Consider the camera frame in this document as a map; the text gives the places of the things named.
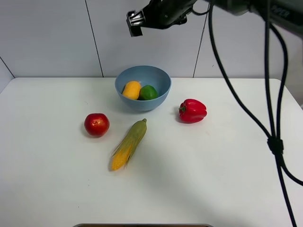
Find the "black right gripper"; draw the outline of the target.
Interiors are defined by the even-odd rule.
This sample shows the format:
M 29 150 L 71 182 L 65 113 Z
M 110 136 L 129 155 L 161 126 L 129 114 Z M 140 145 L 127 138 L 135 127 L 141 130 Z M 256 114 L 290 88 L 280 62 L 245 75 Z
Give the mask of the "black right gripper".
M 142 27 L 167 29 L 173 25 L 187 22 L 187 14 L 191 12 L 196 0 L 151 0 L 140 11 L 127 12 L 127 23 L 131 37 L 142 36 Z

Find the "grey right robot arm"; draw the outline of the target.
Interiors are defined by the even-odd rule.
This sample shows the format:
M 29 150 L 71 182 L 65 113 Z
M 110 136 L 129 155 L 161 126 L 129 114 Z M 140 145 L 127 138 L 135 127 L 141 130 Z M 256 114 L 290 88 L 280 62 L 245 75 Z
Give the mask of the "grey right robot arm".
M 193 13 L 195 0 L 151 0 L 147 6 L 139 11 L 129 11 L 126 22 L 131 36 L 141 36 L 142 27 L 154 29 L 168 29 L 173 25 L 187 22 L 187 15 Z M 235 16 L 247 12 L 261 17 L 269 11 L 272 23 L 299 37 L 303 36 L 303 2 L 301 0 L 271 0 L 269 10 L 265 0 L 216 0 L 214 5 Z

